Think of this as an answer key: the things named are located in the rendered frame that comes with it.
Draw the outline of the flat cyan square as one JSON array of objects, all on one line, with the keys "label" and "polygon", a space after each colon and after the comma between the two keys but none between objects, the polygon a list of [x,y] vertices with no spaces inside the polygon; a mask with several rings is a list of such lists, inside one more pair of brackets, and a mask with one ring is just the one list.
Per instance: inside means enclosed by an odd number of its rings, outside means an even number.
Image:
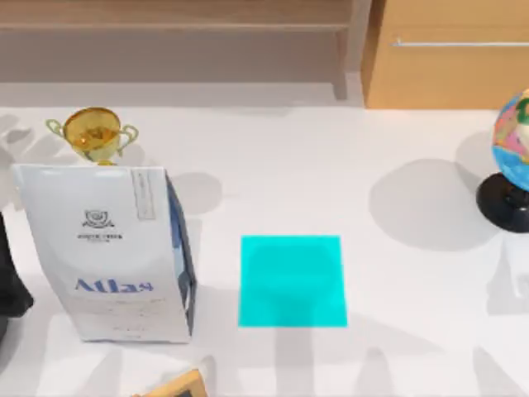
[{"label": "flat cyan square", "polygon": [[243,236],[238,323],[246,328],[345,328],[341,239]]}]

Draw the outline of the white book with blue lettering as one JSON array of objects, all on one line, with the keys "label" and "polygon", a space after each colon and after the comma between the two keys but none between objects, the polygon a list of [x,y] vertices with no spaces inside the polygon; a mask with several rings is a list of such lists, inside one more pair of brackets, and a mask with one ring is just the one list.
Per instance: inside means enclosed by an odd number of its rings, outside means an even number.
[{"label": "white book with blue lettering", "polygon": [[196,279],[163,168],[18,164],[12,173],[43,273],[84,341],[189,342]]}]

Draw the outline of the wooden open shelf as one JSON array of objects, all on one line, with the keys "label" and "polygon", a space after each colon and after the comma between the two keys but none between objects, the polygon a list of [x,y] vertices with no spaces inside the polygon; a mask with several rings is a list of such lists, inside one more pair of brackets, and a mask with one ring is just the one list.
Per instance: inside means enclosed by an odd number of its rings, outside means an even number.
[{"label": "wooden open shelf", "polygon": [[327,84],[374,0],[0,0],[0,84]]}]

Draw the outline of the gold trophy cup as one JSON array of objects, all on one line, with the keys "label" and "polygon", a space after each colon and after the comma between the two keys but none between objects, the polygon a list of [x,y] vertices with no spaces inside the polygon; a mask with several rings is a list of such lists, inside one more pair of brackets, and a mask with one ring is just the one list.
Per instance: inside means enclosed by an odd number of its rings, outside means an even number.
[{"label": "gold trophy cup", "polygon": [[139,136],[136,127],[122,125],[114,111],[101,107],[80,109],[64,124],[48,119],[45,125],[74,152],[97,165],[116,165],[115,158],[122,157],[125,148]]}]

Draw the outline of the wooden cupboard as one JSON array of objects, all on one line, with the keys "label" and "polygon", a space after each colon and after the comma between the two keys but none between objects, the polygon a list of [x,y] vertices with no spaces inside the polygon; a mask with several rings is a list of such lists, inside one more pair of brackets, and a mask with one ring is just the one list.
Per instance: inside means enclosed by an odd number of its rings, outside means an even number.
[{"label": "wooden cupboard", "polygon": [[372,0],[360,76],[367,108],[497,109],[529,88],[529,48],[402,48],[529,41],[529,0]]}]

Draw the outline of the colourful globe on black base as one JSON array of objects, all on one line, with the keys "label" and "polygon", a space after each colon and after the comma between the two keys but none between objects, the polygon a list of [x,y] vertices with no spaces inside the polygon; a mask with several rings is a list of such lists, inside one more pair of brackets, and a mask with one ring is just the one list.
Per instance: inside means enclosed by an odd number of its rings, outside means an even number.
[{"label": "colourful globe on black base", "polygon": [[498,114],[492,152],[499,172],[477,188],[479,211],[505,231],[529,233],[529,88]]}]

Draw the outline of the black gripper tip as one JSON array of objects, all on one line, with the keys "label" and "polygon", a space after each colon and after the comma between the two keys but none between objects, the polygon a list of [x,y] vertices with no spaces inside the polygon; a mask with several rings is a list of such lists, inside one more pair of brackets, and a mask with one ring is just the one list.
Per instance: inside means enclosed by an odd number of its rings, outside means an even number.
[{"label": "black gripper tip", "polygon": [[10,250],[7,229],[0,211],[0,346],[12,318],[21,318],[34,299],[19,277]]}]

